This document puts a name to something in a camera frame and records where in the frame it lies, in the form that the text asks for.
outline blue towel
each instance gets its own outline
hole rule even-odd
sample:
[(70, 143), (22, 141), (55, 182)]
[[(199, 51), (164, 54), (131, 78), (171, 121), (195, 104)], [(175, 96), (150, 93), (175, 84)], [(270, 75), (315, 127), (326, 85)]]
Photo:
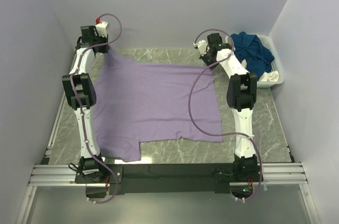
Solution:
[(264, 72), (271, 72), (271, 62), (274, 60), (274, 56), (269, 49), (262, 45), (257, 35), (241, 32), (239, 34), (232, 34), (231, 37), (234, 41), (235, 56), (240, 62), (244, 59), (246, 60), (246, 69), (249, 72), (255, 73), (257, 80), (259, 80)]

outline white wall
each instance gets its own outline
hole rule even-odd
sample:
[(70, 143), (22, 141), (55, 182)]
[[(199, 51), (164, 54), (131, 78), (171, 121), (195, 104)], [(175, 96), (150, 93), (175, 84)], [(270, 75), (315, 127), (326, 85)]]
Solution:
[(1, 223), (14, 223), (41, 161), (72, 49), (45, 0), (0, 0)]
[(111, 12), (124, 26), (122, 47), (192, 47), (207, 28), (268, 34), (286, 0), (49, 0), (68, 39)]
[(338, 223), (339, 0), (288, 0), (271, 32), (285, 82), (273, 91), (323, 223)]

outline white laundry basket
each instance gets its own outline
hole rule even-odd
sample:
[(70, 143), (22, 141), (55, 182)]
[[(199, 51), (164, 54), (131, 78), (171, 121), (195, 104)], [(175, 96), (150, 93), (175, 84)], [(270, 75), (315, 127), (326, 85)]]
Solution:
[(282, 68), (281, 68), (281, 64), (280, 64), (280, 60), (279, 57), (276, 53), (276, 50), (274, 48), (273, 42), (272, 40), (265, 36), (265, 35), (257, 35), (261, 41), (261, 43), (263, 44), (264, 47), (268, 48), (271, 52), (272, 55), (274, 56), (274, 61), (272, 62), (272, 71), (278, 71), (279, 73), (279, 79), (276, 82), (259, 82), (257, 83), (257, 88), (269, 88), (272, 85), (275, 84), (281, 84), (282, 82), (284, 82), (284, 75), (282, 73)]

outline gray marble floor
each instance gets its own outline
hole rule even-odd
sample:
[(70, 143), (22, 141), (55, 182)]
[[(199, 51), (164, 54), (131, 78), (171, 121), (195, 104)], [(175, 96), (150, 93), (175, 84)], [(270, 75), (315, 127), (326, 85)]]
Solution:
[[(132, 56), (138, 62), (162, 62), (204, 66), (195, 49), (122, 49), (120, 55)], [(97, 56), (90, 76), (93, 82), (100, 74), (103, 55)], [(235, 130), (233, 114), (226, 103), (228, 76), (221, 66), (213, 70), (223, 132)], [(289, 151), (275, 109), (270, 89), (257, 90), (253, 112), (253, 134), (264, 162), (290, 162)], [(77, 163), (80, 158), (80, 138), (73, 110), (63, 103), (58, 130), (53, 139), (49, 164)], [(219, 163), (233, 162), (235, 136), (224, 137), (222, 143), (188, 139), (146, 142), (140, 144), (143, 163)]]

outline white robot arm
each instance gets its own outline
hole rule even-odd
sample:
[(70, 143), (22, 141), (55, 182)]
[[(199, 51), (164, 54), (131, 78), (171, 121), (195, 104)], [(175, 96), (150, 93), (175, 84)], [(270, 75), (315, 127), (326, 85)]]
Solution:
[[(92, 155), (94, 155), (96, 158), (101, 159), (101, 154), (96, 141), (94, 122), (91, 115), (91, 107), (96, 103), (96, 94), (88, 72), (94, 63), (96, 54), (98, 52), (105, 53), (109, 49), (109, 46), (105, 45), (108, 42), (107, 27), (108, 22), (104, 21), (98, 22), (96, 26), (81, 27), (82, 36), (77, 43), (74, 66), (69, 74), (63, 77), (66, 99), (68, 105), (74, 109), (81, 139), (81, 158), (78, 173), (83, 173), (84, 175), (96, 173), (97, 177), (102, 176), (103, 173), (101, 173), (102, 167), (92, 158)], [(88, 47), (96, 44), (101, 44), (101, 46), (88, 49)], [(75, 96), (71, 75), (76, 92), (81, 100), (82, 108)]]
[[(230, 102), (233, 102), (232, 100), (230, 100), (230, 98), (240, 97), (240, 96), (232, 96), (232, 95), (235, 94), (234, 93), (235, 90), (238, 90), (238, 93), (241, 92), (240, 85), (241, 83), (245, 83), (246, 80), (249, 79), (250, 77), (249, 72), (241, 65), (241, 63), (235, 57), (232, 50), (230, 49), (230, 46), (227, 46), (225, 44), (220, 44), (221, 37), (219, 34), (217, 33), (211, 34), (210, 36), (208, 36), (208, 39), (209, 39), (209, 44), (207, 44), (207, 42), (204, 40), (201, 40), (197, 43), (196, 48), (199, 50), (201, 54), (200, 58), (204, 60), (207, 63), (207, 65), (209, 65), (209, 64), (212, 64), (214, 61), (221, 61), (229, 56), (227, 60), (222, 61), (220, 63), (223, 69), (225, 70), (226, 74), (228, 75), (228, 77), (230, 79), (231, 78), (233, 79), (234, 76), (245, 78), (243, 82), (239, 82), (237, 86), (235, 86), (234, 82), (230, 80), (231, 85), (228, 88), (227, 102), (230, 105), (233, 116), (234, 116), (236, 132), (242, 132), (244, 134), (252, 136), (253, 135), (252, 114), (253, 114), (253, 104), (255, 103), (255, 99), (256, 99), (256, 95), (254, 92), (256, 90), (255, 89), (256, 78), (253, 78), (253, 75), (252, 75), (252, 84), (255, 83), (255, 87), (252, 87), (251, 89), (252, 93), (253, 92), (254, 93), (250, 94), (252, 95), (253, 100), (252, 100), (252, 104), (250, 104), (249, 107), (246, 107), (246, 105), (237, 106), (234, 103), (230, 103)], [(222, 48), (211, 50), (212, 47), (209, 47), (209, 46), (213, 46), (214, 43), (216, 43), (217, 46), (220, 46), (220, 45), (225, 45), (225, 46)], [(237, 142), (236, 142), (235, 155), (238, 158), (244, 157), (246, 159), (246, 158), (252, 158), (253, 156), (255, 156), (255, 150), (254, 150), (253, 144), (247, 137), (237, 135), (236, 138), (237, 138)]]

